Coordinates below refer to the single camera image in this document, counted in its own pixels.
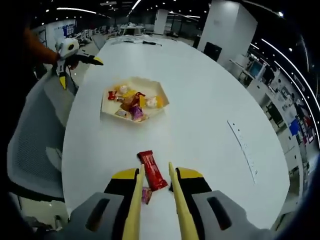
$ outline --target ceiling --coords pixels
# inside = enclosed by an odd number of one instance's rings
[[[111,18],[126,16],[134,6],[137,0],[113,0],[112,5],[100,5],[105,3],[102,0],[33,0],[32,5],[28,1],[28,7],[32,12],[33,26],[39,26],[42,23],[50,23],[56,19],[69,18],[105,18],[102,15]],[[156,13],[157,9],[167,9],[182,15],[199,16],[198,27],[205,23],[209,12],[209,3],[212,0],[141,0],[131,13],[132,16],[141,16],[149,13]],[[320,73],[320,51],[318,47],[319,40],[315,37],[315,32],[319,31],[319,19],[316,13],[317,7],[314,1],[304,0],[250,0],[252,3],[264,6],[275,13],[283,12],[280,17],[261,6],[253,5],[243,0],[235,0],[241,3],[257,20],[258,26],[252,43],[259,49],[255,49],[268,61],[273,63],[276,60],[287,72],[297,74],[297,71],[270,46],[262,42],[265,39],[283,54],[285,54],[302,72],[311,86],[313,92],[316,92],[317,77]],[[86,13],[81,11],[56,10],[58,7],[78,8],[97,12],[98,14]]]

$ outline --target floor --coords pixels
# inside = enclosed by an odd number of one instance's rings
[[[157,38],[167,38],[166,36],[156,36]],[[184,38],[174,38],[177,41],[184,42],[190,46],[193,45],[193,40],[184,39]],[[91,42],[83,47],[81,47],[82,50],[84,50],[86,53],[91,55],[96,55],[99,50],[96,47],[94,42]],[[76,69],[71,70],[71,76],[74,79],[75,83],[80,86],[84,80],[85,73],[87,69],[89,68],[88,64],[84,64],[80,62]],[[271,124],[275,131],[277,131],[279,128],[277,125],[271,120]],[[55,225],[55,216],[58,215],[61,217],[62,226],[66,225],[68,222],[68,214],[66,206],[63,202],[59,201],[52,201],[52,202],[44,202],[44,201],[34,201],[27,198],[19,197],[16,198],[17,206],[21,209],[22,216],[28,216],[28,217],[35,217],[39,222],[51,225],[54,229],[56,229]],[[276,230],[276,228],[283,229],[284,226],[289,222],[291,215],[286,215],[285,220],[282,220],[280,222],[280,219],[277,219],[277,221],[274,224],[274,227],[272,227],[273,230]]]

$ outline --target wall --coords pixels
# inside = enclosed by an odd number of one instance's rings
[[[218,63],[227,67],[229,59],[246,54],[258,22],[239,3],[213,0],[198,50],[204,51],[207,42],[222,48]]]
[[[46,46],[50,48],[53,51],[56,51],[56,41],[63,36],[63,31],[57,31],[58,28],[66,26],[66,25],[71,25],[71,24],[76,24],[75,19],[66,19],[63,21],[55,21],[51,22],[49,24],[45,24],[42,26],[39,26],[37,28],[32,29],[33,32],[37,33],[39,31],[42,31],[45,29],[46,31]],[[44,37],[44,32],[41,33],[40,37],[42,39],[45,39]]]
[[[154,32],[156,34],[164,34],[167,22],[168,10],[159,9],[154,22]]]

